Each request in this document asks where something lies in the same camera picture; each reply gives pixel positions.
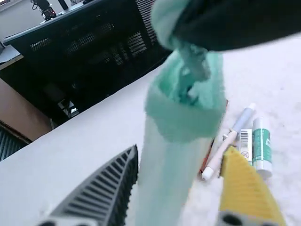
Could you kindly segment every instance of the wall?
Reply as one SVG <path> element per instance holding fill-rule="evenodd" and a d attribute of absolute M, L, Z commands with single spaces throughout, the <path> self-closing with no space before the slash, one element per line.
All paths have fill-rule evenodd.
<path fill-rule="evenodd" d="M 63 9 L 57 0 L 48 0 L 56 13 Z M 0 12 L 0 41 L 7 36 L 24 31 L 43 21 L 38 10 L 32 10 L 30 0 L 21 0 L 19 3 Z"/>

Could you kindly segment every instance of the pen cap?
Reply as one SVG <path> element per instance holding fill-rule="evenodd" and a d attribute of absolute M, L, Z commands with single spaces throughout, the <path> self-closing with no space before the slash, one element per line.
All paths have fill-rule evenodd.
<path fill-rule="evenodd" d="M 248 122 L 248 120 L 252 117 L 254 112 L 255 112 L 255 104 L 252 103 L 244 109 L 244 111 L 241 113 L 240 117 L 237 119 L 232 129 L 235 130 L 237 133 L 239 133 L 240 130 Z"/>

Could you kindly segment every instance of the barcode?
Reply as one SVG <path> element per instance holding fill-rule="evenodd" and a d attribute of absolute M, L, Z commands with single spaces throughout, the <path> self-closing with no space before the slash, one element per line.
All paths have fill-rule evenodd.
<path fill-rule="evenodd" d="M 240 132 L 240 148 L 248 148 L 249 133 L 248 131 Z"/>

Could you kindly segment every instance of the white surface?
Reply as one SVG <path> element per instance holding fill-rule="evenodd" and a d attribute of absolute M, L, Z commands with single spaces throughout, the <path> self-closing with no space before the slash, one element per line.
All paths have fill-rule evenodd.
<path fill-rule="evenodd" d="M 301 37 L 224 54 L 228 132 L 244 107 L 271 123 L 274 172 L 267 182 L 288 226 L 301 225 Z M 48 214 L 80 182 L 125 148 L 143 144 L 143 102 L 153 72 L 0 162 L 0 222 L 26 225 Z M 180 225 L 213 226 L 222 179 L 192 186 Z"/>

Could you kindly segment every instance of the black cloth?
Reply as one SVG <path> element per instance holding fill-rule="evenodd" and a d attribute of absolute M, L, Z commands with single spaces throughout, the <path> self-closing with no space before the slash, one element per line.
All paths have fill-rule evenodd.
<path fill-rule="evenodd" d="M 252 46 L 301 31 L 301 0 L 191 0 L 174 35 L 208 50 Z"/>

